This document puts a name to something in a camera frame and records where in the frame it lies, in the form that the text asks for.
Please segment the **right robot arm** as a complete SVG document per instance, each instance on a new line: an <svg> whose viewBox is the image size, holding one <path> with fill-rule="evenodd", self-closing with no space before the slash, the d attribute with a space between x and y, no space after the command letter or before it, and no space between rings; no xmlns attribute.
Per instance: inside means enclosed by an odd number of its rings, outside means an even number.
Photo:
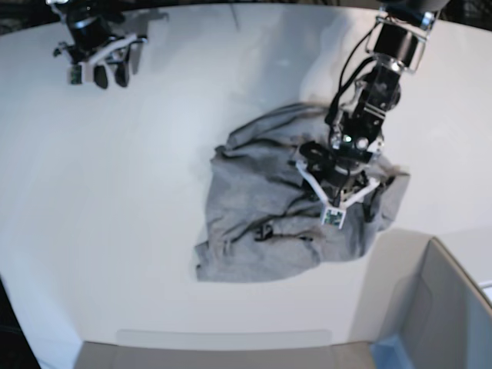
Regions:
<svg viewBox="0 0 492 369"><path fill-rule="evenodd" d="M47 1L45 3L65 25L73 42L59 42L53 56L69 62L68 83L93 83L108 87L111 70L117 85L126 88L130 81L130 58L134 45L148 42L147 35L115 32L112 25L125 22L122 11L105 1Z"/></svg>

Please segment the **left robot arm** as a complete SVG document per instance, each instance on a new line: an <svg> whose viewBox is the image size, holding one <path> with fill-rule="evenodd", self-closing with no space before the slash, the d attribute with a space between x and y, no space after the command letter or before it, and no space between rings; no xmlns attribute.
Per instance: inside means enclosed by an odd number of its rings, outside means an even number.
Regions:
<svg viewBox="0 0 492 369"><path fill-rule="evenodd" d="M403 73L421 62L434 23L446 1L383 1L374 26L361 39L367 57L349 78L340 78L324 119L326 144L299 149L304 180L332 211L348 208L373 191L379 180L366 167L384 147L386 114L401 98Z"/></svg>

